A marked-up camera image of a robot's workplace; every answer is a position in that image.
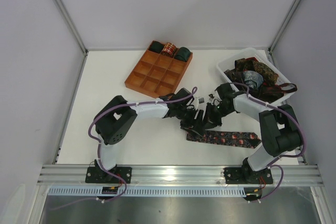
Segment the navy floral tie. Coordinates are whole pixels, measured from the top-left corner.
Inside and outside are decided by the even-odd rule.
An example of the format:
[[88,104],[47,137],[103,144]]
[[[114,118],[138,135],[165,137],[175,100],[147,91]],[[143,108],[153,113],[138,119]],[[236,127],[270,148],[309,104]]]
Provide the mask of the navy floral tie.
[[254,132],[204,131],[203,135],[187,133],[186,140],[196,143],[255,149],[261,139]]

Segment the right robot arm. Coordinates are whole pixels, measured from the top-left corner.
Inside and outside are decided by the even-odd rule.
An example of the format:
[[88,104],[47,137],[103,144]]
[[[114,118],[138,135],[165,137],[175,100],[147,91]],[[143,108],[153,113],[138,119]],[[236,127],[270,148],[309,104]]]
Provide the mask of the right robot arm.
[[254,98],[251,86],[241,84],[241,87],[242,90],[235,91],[231,83],[218,86],[209,95],[203,124],[212,129],[233,112],[243,113],[259,122],[261,147],[243,160],[236,173],[224,172],[229,181],[255,184],[277,160],[289,157],[289,152],[298,147],[304,148],[305,137],[291,106],[273,106]]

